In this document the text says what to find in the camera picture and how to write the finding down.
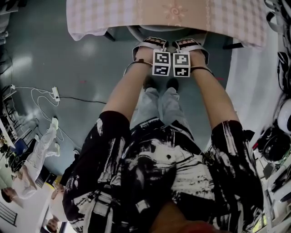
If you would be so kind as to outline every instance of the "checkered tablecloth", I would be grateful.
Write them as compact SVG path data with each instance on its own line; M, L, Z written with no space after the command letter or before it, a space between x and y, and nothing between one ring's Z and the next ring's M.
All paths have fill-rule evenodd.
M244 45L266 45L263 0L67 0L68 31L77 41L108 27L166 25L228 35Z

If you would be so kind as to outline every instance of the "white pants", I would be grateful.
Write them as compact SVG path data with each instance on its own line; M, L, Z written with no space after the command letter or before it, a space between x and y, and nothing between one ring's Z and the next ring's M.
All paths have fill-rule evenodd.
M52 142L56 136L56 127L54 124L50 124L50 128L47 133L42 136L40 141L36 144L33 152L27 157L26 162L31 166L36 168L37 171L41 171L42 166L45 162L45 157L58 155L59 152L55 147L55 144L52 145Z
M159 93L155 88L147 88L141 98L137 115L133 119L131 126L134 127L153 117L157 117L160 118L166 126L177 120L190 131L189 124L178 102L179 97L180 96L173 87L165 91L161 98L163 115L161 119L158 110Z

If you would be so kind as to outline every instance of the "black and white patterned shirt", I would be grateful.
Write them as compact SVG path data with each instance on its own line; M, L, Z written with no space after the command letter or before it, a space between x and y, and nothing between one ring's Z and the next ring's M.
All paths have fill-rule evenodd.
M250 231L263 210L261 182L237 121L212 131L204 155L189 130L158 118L137 125L100 114L66 185L63 206L78 233L148 232L172 200L187 220Z

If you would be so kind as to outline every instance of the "black hair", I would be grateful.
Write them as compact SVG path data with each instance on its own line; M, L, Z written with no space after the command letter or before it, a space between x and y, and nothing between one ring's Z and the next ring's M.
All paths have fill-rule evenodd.
M56 233L58 229L53 230L53 228L50 225L46 225L46 229L51 233Z
M4 189L1 189L1 195L4 199L4 201L6 201L7 203L11 203L12 199L4 192Z

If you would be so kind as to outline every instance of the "white shirt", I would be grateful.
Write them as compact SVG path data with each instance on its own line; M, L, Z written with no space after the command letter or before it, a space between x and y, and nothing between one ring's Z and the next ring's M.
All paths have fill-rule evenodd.
M24 164L27 167L27 171L30 178L33 181L36 181L36 179L38 178L38 175L40 174L40 171L38 171L38 169L36 169L27 161ZM22 180L20 180L18 177L15 178L15 180L12 183L12 188L16 191L18 197L21 199L28 199L33 194L36 193L36 189L30 185L25 175L23 175Z
M54 200L50 200L50 212L58 218L60 222L67 222L68 219L65 215L63 207L64 193L58 192Z

